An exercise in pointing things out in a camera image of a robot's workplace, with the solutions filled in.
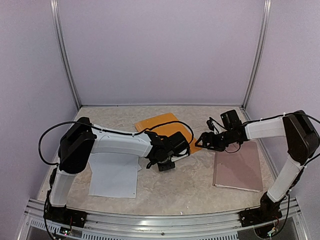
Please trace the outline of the orange folder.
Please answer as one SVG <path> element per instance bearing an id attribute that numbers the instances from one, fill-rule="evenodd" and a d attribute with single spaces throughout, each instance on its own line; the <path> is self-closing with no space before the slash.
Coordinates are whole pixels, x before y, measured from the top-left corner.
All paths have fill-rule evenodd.
<path id="1" fill-rule="evenodd" d="M 178 118 L 176 118 L 176 116 L 170 112 L 141 120 L 139 122 L 136 122 L 134 126 L 136 130 L 140 132 L 146 128 L 151 129 L 151 127 L 171 121 L 178 121 Z M 166 124 L 164 126 L 159 126 L 153 129 L 152 132 L 156 132 L 158 135 L 163 135 L 167 137 L 171 136 L 176 132 L 181 132 L 188 142 L 190 142 L 192 139 L 192 133 L 188 129 L 188 127 L 182 123 L 177 122 Z"/>

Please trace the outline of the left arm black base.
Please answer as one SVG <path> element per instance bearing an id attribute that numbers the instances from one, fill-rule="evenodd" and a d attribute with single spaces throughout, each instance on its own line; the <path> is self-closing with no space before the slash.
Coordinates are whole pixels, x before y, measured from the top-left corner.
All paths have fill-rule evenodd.
<path id="1" fill-rule="evenodd" d="M 48 198 L 45 200 L 43 214 L 45 220 L 69 227 L 84 228 L 87 215 L 85 211 L 70 209 L 66 205 L 63 207 L 52 206 Z"/>

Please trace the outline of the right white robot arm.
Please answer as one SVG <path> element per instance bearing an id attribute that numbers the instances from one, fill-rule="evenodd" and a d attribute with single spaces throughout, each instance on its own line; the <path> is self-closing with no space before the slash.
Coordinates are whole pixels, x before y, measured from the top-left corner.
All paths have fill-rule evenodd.
<path id="1" fill-rule="evenodd" d="M 266 192 L 266 198 L 273 203 L 281 201 L 291 191 L 303 169 L 320 155 L 320 135 L 313 125 L 319 120 L 303 110 L 245 122 L 235 110 L 224 112 L 220 117 L 222 131 L 213 130 L 218 122 L 210 118 L 207 125 L 211 130 L 200 135 L 194 144 L 196 147 L 225 152 L 232 144 L 241 146 L 254 140 L 265 143 L 273 139 L 282 144 L 281 166 L 277 167 L 274 183 Z"/>

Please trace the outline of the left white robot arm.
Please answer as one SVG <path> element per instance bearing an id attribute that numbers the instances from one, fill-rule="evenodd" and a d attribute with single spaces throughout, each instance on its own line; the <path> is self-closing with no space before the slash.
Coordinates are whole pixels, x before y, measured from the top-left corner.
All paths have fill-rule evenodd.
<path id="1" fill-rule="evenodd" d="M 95 125 L 88 117 L 68 124 L 70 128 L 60 139 L 58 162 L 54 164 L 55 176 L 48 195 L 49 212 L 61 223 L 70 218 L 70 211 L 65 207 L 67 197 L 75 177 L 86 168 L 90 155 L 145 158 L 149 161 L 147 169 L 157 165 L 161 172 L 175 167 L 173 158 L 190 155 L 191 141 L 180 131 L 170 136 L 159 135 L 152 127 L 140 132 L 117 131 Z"/>

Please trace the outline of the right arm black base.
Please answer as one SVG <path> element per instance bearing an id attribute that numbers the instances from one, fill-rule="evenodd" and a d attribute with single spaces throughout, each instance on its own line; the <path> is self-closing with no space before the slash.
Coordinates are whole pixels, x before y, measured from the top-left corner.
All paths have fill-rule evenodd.
<path id="1" fill-rule="evenodd" d="M 265 192 L 260 199 L 259 207 L 246 208 L 238 213 L 241 226 L 249 227 L 280 219 L 283 216 L 280 210 L 283 199 L 284 197 L 280 201 L 273 202 Z"/>

